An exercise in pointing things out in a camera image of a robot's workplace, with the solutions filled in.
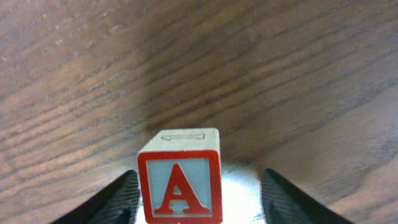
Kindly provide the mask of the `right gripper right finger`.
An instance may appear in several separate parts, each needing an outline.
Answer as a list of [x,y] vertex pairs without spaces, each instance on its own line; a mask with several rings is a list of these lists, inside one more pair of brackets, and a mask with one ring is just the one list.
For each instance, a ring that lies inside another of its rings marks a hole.
[[273,169],[261,176],[261,203],[267,224],[352,224]]

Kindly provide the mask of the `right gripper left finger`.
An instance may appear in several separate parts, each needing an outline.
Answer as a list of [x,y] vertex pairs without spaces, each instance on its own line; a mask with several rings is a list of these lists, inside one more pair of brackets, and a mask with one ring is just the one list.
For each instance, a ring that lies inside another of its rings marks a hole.
[[137,172],[129,170],[53,224],[135,224],[139,197]]

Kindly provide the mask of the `red letter A block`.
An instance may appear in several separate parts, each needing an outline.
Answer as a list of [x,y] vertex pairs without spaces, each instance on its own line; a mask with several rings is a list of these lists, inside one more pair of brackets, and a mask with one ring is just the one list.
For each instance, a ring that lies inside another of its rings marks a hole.
[[147,223],[221,223],[220,134],[216,128],[159,131],[138,153]]

